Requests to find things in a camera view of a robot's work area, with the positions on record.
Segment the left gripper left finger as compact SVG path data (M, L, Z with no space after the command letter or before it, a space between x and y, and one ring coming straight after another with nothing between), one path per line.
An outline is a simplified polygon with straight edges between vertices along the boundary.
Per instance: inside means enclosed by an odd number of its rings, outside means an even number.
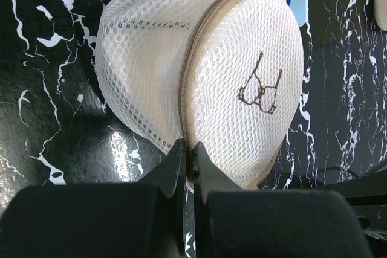
M33 186L1 218L2 257L183 257L187 149L133 183Z

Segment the mesh laundry bag with glasses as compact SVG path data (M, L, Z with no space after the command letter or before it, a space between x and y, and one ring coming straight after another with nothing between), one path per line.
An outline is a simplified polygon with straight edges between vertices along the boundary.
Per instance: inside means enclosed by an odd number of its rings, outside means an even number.
M163 153L203 143L243 189L268 176L304 76L286 0L110 0L95 51L102 95L130 130Z

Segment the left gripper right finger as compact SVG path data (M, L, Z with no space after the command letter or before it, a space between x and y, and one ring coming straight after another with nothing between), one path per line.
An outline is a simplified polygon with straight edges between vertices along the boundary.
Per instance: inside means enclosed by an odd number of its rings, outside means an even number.
M243 190L202 143L192 151L197 257L371 257L345 198L319 190Z

